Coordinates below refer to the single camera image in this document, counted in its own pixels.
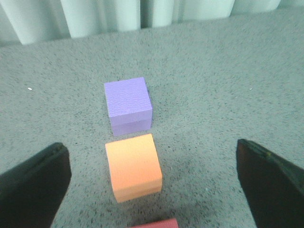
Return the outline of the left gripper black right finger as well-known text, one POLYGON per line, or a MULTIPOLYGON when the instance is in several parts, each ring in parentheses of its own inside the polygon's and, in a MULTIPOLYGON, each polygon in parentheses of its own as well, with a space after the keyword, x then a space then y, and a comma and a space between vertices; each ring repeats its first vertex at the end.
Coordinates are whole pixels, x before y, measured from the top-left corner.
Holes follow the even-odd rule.
POLYGON ((260 144, 237 141, 237 174, 258 228, 304 226, 304 170, 260 144))

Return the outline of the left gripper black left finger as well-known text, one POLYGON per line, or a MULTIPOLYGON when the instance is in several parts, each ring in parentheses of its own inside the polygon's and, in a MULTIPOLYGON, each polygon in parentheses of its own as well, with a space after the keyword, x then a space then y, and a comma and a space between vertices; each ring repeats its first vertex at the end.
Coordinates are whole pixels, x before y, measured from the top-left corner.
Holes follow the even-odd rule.
POLYGON ((56 142, 0 176, 0 226, 49 228, 71 180, 69 151, 56 142))

